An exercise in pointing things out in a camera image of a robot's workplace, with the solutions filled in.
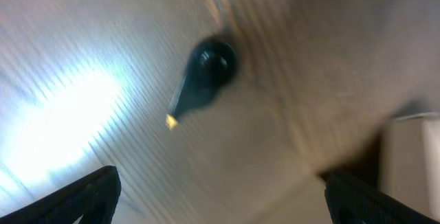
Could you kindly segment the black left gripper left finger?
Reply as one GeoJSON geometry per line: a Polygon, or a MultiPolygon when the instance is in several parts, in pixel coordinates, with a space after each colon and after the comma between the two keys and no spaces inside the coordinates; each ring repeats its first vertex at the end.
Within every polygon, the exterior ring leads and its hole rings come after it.
{"type": "Polygon", "coordinates": [[[104,166],[52,194],[1,217],[1,224],[110,223],[121,193],[115,166],[104,166]]]}

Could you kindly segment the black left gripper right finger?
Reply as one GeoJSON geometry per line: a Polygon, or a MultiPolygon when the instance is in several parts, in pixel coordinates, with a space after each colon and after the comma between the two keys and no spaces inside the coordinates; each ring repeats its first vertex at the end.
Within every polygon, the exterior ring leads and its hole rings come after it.
{"type": "Polygon", "coordinates": [[[329,175],[324,196],[334,224],[439,224],[342,171],[329,175]]]}

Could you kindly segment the black yellow correction tape dispenser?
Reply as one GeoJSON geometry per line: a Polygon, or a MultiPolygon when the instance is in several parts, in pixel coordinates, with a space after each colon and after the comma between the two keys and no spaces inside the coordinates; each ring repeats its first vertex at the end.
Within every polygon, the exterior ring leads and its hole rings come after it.
{"type": "Polygon", "coordinates": [[[230,84],[239,68],[239,54],[234,43],[224,36],[210,36],[189,53],[181,80],[170,100],[165,123],[173,130],[188,112],[214,102],[219,92],[230,84]]]}

